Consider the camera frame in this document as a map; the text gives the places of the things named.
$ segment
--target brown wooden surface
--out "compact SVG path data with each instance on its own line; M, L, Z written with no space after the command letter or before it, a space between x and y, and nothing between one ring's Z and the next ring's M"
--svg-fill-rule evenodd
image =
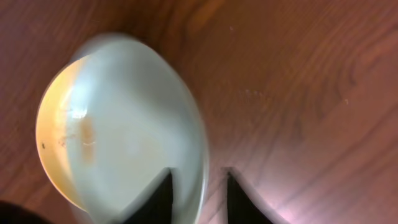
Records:
M35 148L47 84L90 37L134 35L178 71L210 139L200 221L235 166L291 223L398 221L398 2L1 0L0 199L74 223Z

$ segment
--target white plate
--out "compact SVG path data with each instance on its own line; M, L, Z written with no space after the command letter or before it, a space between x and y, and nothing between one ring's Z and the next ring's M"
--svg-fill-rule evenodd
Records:
M175 223L195 223L208 177L207 143L187 87L132 39L102 42L81 60L66 124L67 136L76 138L66 138L66 145L86 211L97 223L123 218L171 167Z

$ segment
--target wood grain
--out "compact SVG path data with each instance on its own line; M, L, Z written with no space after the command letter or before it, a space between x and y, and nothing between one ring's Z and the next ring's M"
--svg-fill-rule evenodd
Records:
M291 223L398 219L398 2L2 0L0 196L76 222L35 149L50 80L90 37L125 32L178 71L210 139L200 223L234 166Z

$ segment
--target table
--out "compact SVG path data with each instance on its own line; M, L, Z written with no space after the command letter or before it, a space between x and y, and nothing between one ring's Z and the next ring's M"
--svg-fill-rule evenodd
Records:
M2 0L0 199L75 223L35 148L40 98L90 37L124 32L191 89L210 141L200 223L235 167L291 223L398 219L398 2Z

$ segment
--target wooden table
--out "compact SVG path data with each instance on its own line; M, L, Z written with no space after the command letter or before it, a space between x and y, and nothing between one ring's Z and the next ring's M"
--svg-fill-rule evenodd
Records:
M0 196L75 223L35 148L46 86L90 37L125 32L185 80L222 167L291 223L397 223L398 1L1 0Z

